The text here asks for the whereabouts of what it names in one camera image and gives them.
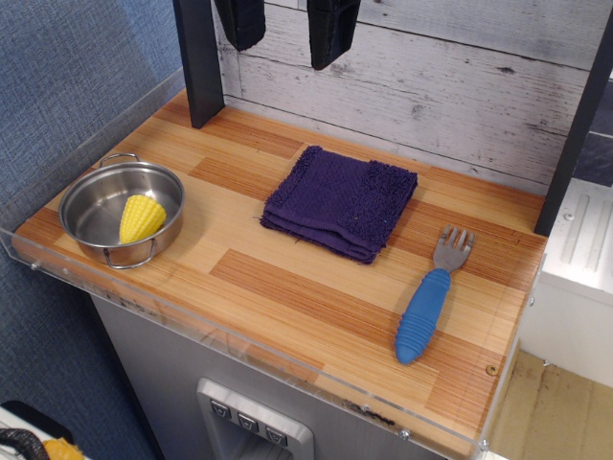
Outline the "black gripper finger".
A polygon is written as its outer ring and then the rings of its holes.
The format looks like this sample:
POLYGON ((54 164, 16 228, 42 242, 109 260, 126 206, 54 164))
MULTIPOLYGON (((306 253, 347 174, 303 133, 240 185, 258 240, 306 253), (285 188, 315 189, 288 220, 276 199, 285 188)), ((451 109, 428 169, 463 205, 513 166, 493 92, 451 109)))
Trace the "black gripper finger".
POLYGON ((323 70, 350 50, 360 0, 307 0, 311 66, 323 70))
POLYGON ((215 0, 215 4, 226 38, 237 51, 246 51, 263 39, 263 0, 215 0))

